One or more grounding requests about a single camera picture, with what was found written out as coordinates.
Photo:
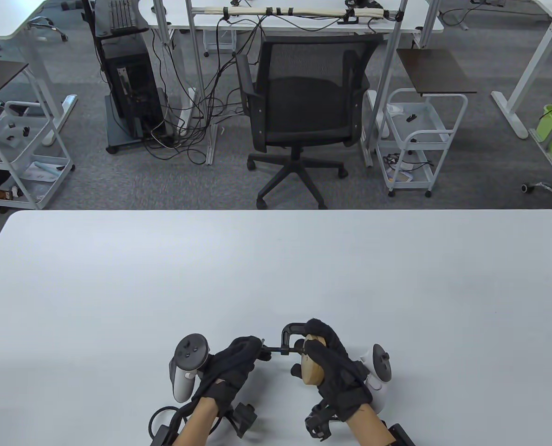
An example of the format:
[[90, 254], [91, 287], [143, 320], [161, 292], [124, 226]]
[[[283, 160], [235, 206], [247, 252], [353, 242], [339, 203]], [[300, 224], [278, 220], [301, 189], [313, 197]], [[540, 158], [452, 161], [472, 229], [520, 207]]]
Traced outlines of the person's left hand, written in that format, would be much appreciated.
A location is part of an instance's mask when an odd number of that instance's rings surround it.
[[197, 403], [203, 398], [214, 399], [218, 416], [223, 416], [254, 370], [255, 362], [269, 361], [271, 357], [256, 336], [236, 338], [226, 349], [210, 355], [191, 400]]

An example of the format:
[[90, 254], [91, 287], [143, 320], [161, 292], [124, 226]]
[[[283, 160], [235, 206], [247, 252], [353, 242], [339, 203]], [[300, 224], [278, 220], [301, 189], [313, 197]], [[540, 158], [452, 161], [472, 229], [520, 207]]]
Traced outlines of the person's right hand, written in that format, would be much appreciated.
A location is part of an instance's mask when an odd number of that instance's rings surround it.
[[324, 378], [318, 384], [318, 392], [338, 418], [346, 422], [363, 404], [373, 400], [364, 384], [368, 372], [350, 359], [337, 333], [320, 319], [309, 319], [304, 325], [304, 334], [319, 336], [326, 342], [306, 338], [303, 353], [323, 369]]

